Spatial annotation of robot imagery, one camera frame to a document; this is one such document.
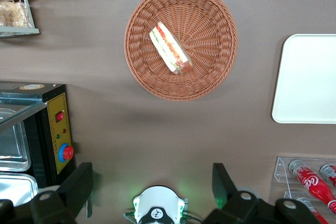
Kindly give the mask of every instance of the cable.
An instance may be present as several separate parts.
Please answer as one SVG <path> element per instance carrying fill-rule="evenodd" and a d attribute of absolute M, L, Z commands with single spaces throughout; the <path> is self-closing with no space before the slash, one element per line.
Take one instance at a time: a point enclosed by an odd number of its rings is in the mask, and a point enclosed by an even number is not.
<path fill-rule="evenodd" d="M 192 217 L 192 216 L 191 216 L 191 219 L 192 219 L 192 220 L 196 220 L 196 221 L 198 221 L 199 223 L 202 223 L 202 221 L 201 221 L 200 219 L 197 219 L 197 218 L 195 218 L 195 217 Z"/>
<path fill-rule="evenodd" d="M 196 221 L 202 223 L 202 221 L 200 219 L 197 219 L 196 217 L 193 217 L 193 216 L 190 216 L 190 215 L 183 215 L 182 218 L 185 218 L 185 219 L 188 219 L 188 220 L 192 219 L 192 220 L 196 220 Z"/>
<path fill-rule="evenodd" d="M 137 224 L 134 220 L 132 220 L 129 216 L 134 216 L 134 212 L 127 212 L 124 214 L 124 217 L 126 220 L 129 220 L 133 224 Z"/>

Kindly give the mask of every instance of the coca-cola logo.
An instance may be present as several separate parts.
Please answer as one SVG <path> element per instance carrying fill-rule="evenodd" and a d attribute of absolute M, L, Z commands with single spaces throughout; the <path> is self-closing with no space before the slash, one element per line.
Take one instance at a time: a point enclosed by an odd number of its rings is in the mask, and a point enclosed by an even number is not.
<path fill-rule="evenodd" d="M 319 178 L 317 176 L 310 176 L 309 178 L 306 178 L 303 180 L 303 186 L 309 190 L 309 187 L 311 187 L 311 185 L 316 186 L 319 182 Z"/>

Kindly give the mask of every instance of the red emergency stop button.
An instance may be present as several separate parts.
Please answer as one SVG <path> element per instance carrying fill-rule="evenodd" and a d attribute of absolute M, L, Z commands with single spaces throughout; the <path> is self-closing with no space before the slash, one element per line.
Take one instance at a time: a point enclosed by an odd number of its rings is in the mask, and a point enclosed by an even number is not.
<path fill-rule="evenodd" d="M 74 152 L 74 149 L 72 146 L 67 146 L 64 148 L 64 151 L 63 151 L 63 158 L 65 160 L 70 160 L 72 159 L 72 157 L 74 156 L 73 153 Z"/>
<path fill-rule="evenodd" d="M 72 159 L 74 156 L 73 153 L 74 149 L 72 146 L 69 146 L 68 144 L 64 143 L 61 145 L 59 152 L 58 152 L 58 160 L 62 163 L 64 163 L 66 160 Z"/>

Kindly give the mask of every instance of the white cutting board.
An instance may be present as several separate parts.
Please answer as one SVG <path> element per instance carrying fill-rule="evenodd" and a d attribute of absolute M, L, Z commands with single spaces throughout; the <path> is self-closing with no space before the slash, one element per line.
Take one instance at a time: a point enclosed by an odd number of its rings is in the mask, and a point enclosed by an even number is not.
<path fill-rule="evenodd" d="M 336 35 L 286 40 L 272 117 L 278 123 L 336 123 Z"/>

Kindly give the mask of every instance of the clear acrylic rack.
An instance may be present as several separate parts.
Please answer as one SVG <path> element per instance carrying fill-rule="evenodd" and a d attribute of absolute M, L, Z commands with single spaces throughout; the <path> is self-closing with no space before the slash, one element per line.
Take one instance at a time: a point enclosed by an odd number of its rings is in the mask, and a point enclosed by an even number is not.
<path fill-rule="evenodd" d="M 297 158 L 297 157 L 278 157 L 275 166 L 274 176 L 271 184 L 271 192 L 269 196 L 269 203 L 274 205 L 279 198 L 297 199 L 305 197 L 315 206 L 316 210 L 326 219 L 329 224 L 336 224 L 336 216 L 329 210 L 329 208 L 312 195 L 301 185 L 291 171 L 288 169 L 289 164 L 300 159 L 309 168 L 315 172 L 320 178 L 320 168 L 324 164 L 336 164 L 336 159 L 325 158 Z M 330 187 L 333 194 L 336 196 L 336 188 L 328 181 L 324 180 Z"/>

